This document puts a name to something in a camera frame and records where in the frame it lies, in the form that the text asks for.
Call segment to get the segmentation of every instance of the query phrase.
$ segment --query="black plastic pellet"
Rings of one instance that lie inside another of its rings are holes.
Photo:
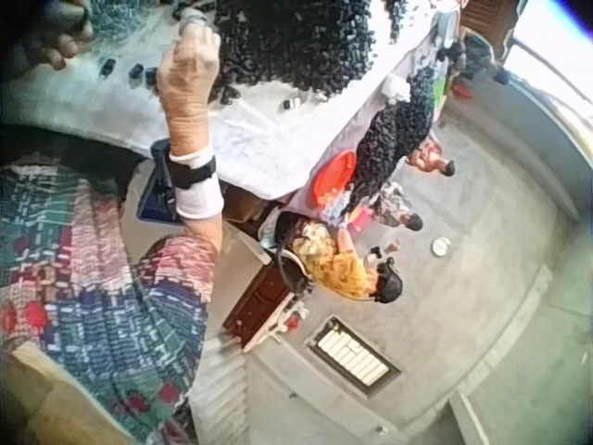
[[[143,67],[141,63],[136,63],[132,67],[132,69],[130,70],[128,75],[130,76],[131,80],[137,81],[138,79],[140,79],[142,77],[142,72],[144,70],[145,70],[145,67]]]
[[[227,89],[227,95],[231,99],[238,99],[239,97],[241,97],[241,92],[236,88],[232,88],[232,86],[229,86],[229,88]]]
[[[328,97],[340,94],[372,66],[369,5],[370,0],[218,0],[221,71],[211,99],[232,83],[274,80]]]
[[[107,77],[109,74],[113,72],[113,68],[115,67],[115,58],[108,58],[106,62],[101,67],[101,75]]]
[[[157,69],[147,68],[145,71],[146,86],[153,87],[157,85]]]
[[[206,3],[205,5],[202,6],[193,6],[194,9],[198,9],[199,11],[207,14],[208,12],[212,12],[213,10],[216,9],[216,2],[212,2],[212,3]]]
[[[173,9],[173,13],[171,14],[171,16],[174,19],[176,19],[177,21],[181,20],[182,19],[182,11],[189,6],[190,6],[190,4],[188,4],[188,3],[179,2],[177,4],[177,7],[175,7],[175,9]]]

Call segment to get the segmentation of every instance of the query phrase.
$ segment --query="wrist brace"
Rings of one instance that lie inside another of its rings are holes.
[[[172,162],[187,165],[190,169],[198,169],[209,163],[214,157],[214,150],[206,146],[196,153],[184,156],[173,156],[169,154]],[[219,177],[212,174],[211,177],[200,183],[195,183],[187,190],[175,188],[177,201],[177,213],[183,218],[190,220],[203,220],[222,212],[224,200],[222,199]]]

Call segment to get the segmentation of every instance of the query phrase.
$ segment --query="plaid shirt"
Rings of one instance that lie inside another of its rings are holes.
[[[385,183],[372,204],[372,218],[383,225],[398,227],[401,225],[401,215],[410,212],[410,208],[402,186],[396,182]]]
[[[59,165],[2,170],[2,347],[29,341],[139,441],[191,387],[217,253],[158,241],[130,264],[112,180]]]

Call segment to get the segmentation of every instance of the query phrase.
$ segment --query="pile of black beads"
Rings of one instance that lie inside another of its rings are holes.
[[[397,163],[428,136],[433,124],[435,71],[419,70],[408,79],[410,102],[388,105],[378,112],[357,147],[357,163],[350,179],[350,202],[343,211],[356,208],[364,197],[372,197],[393,174]]]
[[[219,0],[221,72],[210,100],[230,85],[279,80],[324,95],[340,94],[371,68],[370,0]]]
[[[391,40],[397,41],[401,30],[401,19],[406,13],[407,0],[385,0],[385,9],[391,19]]]

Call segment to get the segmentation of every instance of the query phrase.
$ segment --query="table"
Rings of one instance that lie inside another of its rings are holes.
[[[276,199],[302,187],[326,148],[385,76],[424,40],[436,13],[430,2],[410,0],[398,43],[391,45],[390,22],[382,0],[372,0],[371,11],[370,25],[377,40],[373,50],[378,57],[372,70],[352,82],[342,95],[326,103],[308,101],[282,112],[280,104],[297,90],[271,82],[240,85],[242,97],[232,106],[211,106],[211,142],[224,182],[263,199]],[[89,51],[73,59],[62,72],[39,67],[4,85],[4,121],[74,134],[149,157],[153,142],[168,136],[164,113],[152,92],[131,88],[128,71],[138,62],[156,66],[176,32],[170,11],[159,8],[146,27],[122,47]],[[107,57],[117,63],[113,73],[102,80],[98,72],[101,60]]]

